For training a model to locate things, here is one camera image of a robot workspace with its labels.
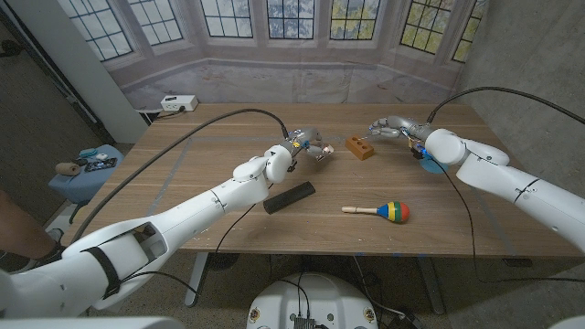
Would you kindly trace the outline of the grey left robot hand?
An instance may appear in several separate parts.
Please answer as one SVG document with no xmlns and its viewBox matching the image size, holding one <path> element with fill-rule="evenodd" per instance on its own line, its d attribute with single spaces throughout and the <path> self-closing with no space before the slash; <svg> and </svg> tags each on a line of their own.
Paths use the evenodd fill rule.
<svg viewBox="0 0 585 329">
<path fill-rule="evenodd" d="M 317 128 L 307 127 L 289 132 L 288 137 L 282 143 L 294 158 L 301 151 L 305 151 L 317 162 L 331 155 L 335 149 L 331 144 L 323 142 L 322 135 Z"/>
</svg>

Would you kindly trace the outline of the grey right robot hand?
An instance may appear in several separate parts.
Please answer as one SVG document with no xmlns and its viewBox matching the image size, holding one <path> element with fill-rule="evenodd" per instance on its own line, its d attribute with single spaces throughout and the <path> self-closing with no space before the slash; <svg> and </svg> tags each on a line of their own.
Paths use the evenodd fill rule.
<svg viewBox="0 0 585 329">
<path fill-rule="evenodd" d="M 429 124 L 421 124 L 411 118 L 390 115 L 374 121 L 368 127 L 371 135 L 386 138 L 398 138 L 403 135 L 417 141 L 425 142 L 435 131 Z"/>
</svg>

